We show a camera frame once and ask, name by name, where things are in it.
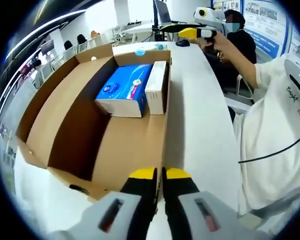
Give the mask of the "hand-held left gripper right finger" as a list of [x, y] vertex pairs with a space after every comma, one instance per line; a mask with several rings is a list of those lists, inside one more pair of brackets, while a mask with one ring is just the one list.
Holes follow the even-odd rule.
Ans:
[[174, 240], [266, 240], [245, 227], [237, 213], [208, 191], [199, 191], [180, 168], [162, 168], [165, 213]]

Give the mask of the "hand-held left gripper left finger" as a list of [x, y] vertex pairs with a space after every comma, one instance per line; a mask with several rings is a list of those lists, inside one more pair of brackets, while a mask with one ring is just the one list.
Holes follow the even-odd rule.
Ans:
[[154, 216], [156, 167], [131, 173], [120, 191], [111, 191], [83, 211], [77, 224], [52, 233], [54, 240], [144, 240]]

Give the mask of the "person's right hand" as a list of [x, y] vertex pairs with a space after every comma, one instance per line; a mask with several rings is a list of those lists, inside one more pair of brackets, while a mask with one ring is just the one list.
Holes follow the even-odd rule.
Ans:
[[226, 50], [230, 42], [226, 36], [218, 31], [214, 36], [205, 37], [204, 40], [206, 41], [207, 46], [213, 46], [215, 50], [221, 52]]

